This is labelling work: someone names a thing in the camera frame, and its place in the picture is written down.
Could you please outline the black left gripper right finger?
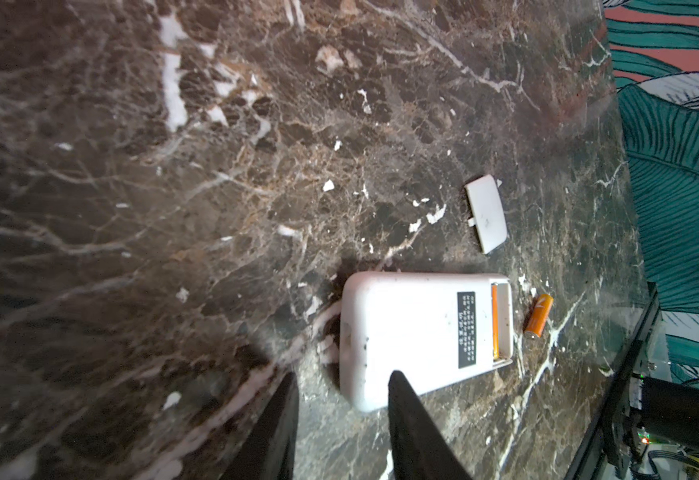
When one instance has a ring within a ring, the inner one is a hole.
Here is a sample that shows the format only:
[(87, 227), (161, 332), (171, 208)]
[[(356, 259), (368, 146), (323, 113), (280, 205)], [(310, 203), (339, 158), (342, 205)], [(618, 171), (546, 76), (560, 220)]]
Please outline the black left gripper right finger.
[(389, 378), (387, 418), (395, 479), (471, 479), (399, 370)]

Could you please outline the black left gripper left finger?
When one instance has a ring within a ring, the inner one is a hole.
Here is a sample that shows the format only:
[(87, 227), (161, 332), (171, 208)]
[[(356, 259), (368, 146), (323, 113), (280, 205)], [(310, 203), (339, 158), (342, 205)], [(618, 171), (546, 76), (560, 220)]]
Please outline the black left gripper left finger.
[(300, 392), (288, 373), (221, 479), (293, 479)]

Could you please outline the white remote control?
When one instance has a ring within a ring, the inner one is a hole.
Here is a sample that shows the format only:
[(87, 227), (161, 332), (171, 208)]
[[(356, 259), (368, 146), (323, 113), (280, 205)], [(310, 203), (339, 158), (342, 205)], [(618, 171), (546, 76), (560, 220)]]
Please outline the white remote control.
[[(499, 361), (493, 361), (493, 283)], [(513, 362), (513, 291), (503, 275), (359, 272), (345, 283), (341, 308), (340, 389), (361, 412), (387, 407), (395, 370), (423, 395)]]

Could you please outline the orange battery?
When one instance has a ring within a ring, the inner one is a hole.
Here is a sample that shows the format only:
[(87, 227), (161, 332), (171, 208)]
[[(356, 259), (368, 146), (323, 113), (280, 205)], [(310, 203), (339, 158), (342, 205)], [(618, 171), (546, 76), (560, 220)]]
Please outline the orange battery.
[(529, 338), (541, 338), (543, 330), (547, 325), (551, 308), (553, 307), (553, 297), (549, 294), (541, 294), (537, 296), (531, 314), (525, 324), (525, 336)]
[(491, 330), (493, 330), (493, 361), (501, 358), (501, 342), (499, 342), (499, 288), (491, 284)]

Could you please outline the white battery cover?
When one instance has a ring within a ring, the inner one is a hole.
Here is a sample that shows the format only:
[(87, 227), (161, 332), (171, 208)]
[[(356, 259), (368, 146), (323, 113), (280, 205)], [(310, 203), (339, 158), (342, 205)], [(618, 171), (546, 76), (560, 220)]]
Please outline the white battery cover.
[(489, 254), (507, 240), (507, 221), (497, 180), (485, 175), (465, 186), (481, 252)]

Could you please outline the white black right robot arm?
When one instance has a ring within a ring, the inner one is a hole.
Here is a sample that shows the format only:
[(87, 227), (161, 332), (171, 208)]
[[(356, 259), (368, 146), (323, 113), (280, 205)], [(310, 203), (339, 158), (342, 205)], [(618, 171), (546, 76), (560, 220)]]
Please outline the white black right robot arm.
[(699, 450), (699, 388), (697, 380), (675, 384), (645, 377), (635, 380), (637, 404), (631, 413), (649, 435)]

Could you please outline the black front mounting rail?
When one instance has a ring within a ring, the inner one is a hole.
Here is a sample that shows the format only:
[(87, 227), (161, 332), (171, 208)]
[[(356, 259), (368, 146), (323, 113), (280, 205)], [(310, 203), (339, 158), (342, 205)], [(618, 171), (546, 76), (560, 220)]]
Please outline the black front mounting rail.
[(633, 463), (635, 428), (631, 422), (629, 386), (635, 378), (647, 375), (647, 350), (657, 320), (661, 318), (659, 288), (649, 284), (649, 303), (629, 342), (615, 362), (605, 397), (569, 466), (565, 479), (595, 479), (607, 464), (623, 479)]

